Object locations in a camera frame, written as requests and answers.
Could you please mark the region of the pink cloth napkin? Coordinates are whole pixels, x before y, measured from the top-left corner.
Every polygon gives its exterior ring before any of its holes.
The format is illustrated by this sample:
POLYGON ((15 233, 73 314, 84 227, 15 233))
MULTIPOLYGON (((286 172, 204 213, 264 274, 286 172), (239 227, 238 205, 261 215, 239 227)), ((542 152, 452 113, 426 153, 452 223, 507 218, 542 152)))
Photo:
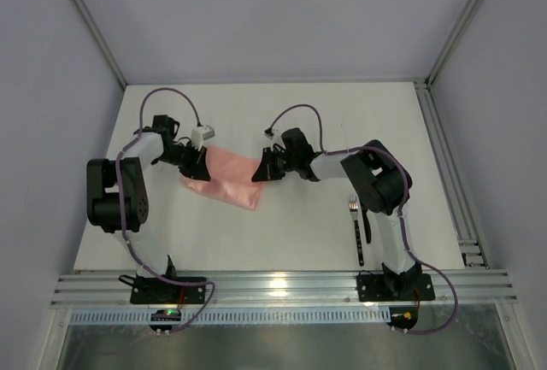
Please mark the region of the pink cloth napkin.
POLYGON ((240 208, 255 210, 262 194, 263 183, 252 182, 259 161, 229 150, 210 145, 205 165, 210 181, 180 177, 180 184, 199 195, 229 203, 240 208))

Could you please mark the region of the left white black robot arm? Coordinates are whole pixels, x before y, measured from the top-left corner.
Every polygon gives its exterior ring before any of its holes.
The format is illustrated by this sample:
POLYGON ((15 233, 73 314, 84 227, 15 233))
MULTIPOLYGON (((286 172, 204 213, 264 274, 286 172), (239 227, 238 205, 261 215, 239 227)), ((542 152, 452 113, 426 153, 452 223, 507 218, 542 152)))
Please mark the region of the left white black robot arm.
POLYGON ((99 158, 86 165, 86 211, 93 226, 116 238, 137 267, 138 279, 182 287, 167 251, 151 232, 149 198, 144 171, 158 162, 178 168, 183 176, 209 181, 205 141, 215 135, 198 123, 189 137, 178 138, 180 123, 156 115, 151 126, 141 126, 114 159, 99 158))

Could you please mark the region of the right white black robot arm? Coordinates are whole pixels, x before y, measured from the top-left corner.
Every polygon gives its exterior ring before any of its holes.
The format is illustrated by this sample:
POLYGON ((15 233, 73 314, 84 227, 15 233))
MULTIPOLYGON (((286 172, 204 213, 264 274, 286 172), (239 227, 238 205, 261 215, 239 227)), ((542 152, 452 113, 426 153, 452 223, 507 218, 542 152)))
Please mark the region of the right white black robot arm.
POLYGON ((280 140, 262 150, 251 181, 281 180, 291 172, 310 182, 347 179, 356 193, 358 208, 373 213, 378 224, 383 247, 383 287, 395 300, 409 297, 422 268, 409 253, 404 226, 404 207, 412 186, 408 171, 377 139, 349 150, 319 152, 295 127, 281 133, 280 140))

